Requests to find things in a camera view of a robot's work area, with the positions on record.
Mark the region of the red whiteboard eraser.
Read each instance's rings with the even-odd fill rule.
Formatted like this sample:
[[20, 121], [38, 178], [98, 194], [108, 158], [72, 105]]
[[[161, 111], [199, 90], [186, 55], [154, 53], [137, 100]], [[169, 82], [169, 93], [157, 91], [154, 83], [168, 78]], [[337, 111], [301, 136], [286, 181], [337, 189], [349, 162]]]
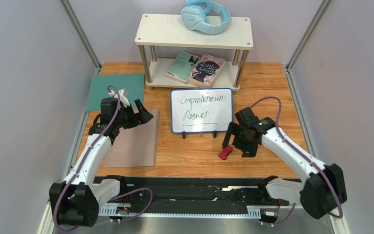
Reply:
[[218, 154], [218, 157], [222, 160], [227, 160], [228, 156], [232, 153], [233, 148], [231, 146], [226, 146], [222, 149], [222, 151]]

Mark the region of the blue framed whiteboard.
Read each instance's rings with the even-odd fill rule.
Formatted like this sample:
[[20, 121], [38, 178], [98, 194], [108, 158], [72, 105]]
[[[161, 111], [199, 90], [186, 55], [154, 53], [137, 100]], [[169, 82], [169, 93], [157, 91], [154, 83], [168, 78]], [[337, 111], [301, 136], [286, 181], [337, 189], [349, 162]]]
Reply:
[[225, 132], [233, 121], [233, 91], [229, 88], [174, 89], [169, 97], [175, 134]]

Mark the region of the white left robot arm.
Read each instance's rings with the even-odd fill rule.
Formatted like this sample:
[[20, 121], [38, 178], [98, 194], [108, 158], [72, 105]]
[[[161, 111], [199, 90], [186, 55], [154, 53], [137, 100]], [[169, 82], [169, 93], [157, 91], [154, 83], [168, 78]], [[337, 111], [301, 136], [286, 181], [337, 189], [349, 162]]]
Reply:
[[54, 225], [59, 230], [70, 226], [92, 227], [102, 206], [121, 197], [127, 190], [123, 176], [108, 175], [97, 186], [93, 185], [100, 164], [111, 149], [120, 129], [130, 129], [148, 123], [153, 115], [136, 99], [135, 112], [121, 97], [101, 100], [100, 113], [89, 128], [87, 142], [75, 166], [61, 183], [53, 183], [49, 189]]

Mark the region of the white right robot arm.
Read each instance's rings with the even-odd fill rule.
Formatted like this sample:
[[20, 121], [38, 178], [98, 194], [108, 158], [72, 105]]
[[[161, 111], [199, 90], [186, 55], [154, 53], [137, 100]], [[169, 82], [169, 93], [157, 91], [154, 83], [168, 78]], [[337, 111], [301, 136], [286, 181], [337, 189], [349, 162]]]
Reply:
[[246, 107], [235, 114], [237, 123], [230, 122], [222, 148], [240, 150], [243, 157], [255, 157], [263, 146], [281, 158], [299, 177], [299, 182], [270, 176], [259, 188], [270, 200], [286, 200], [320, 219], [347, 201], [343, 170], [337, 164], [327, 165], [292, 141], [269, 117], [259, 119]]

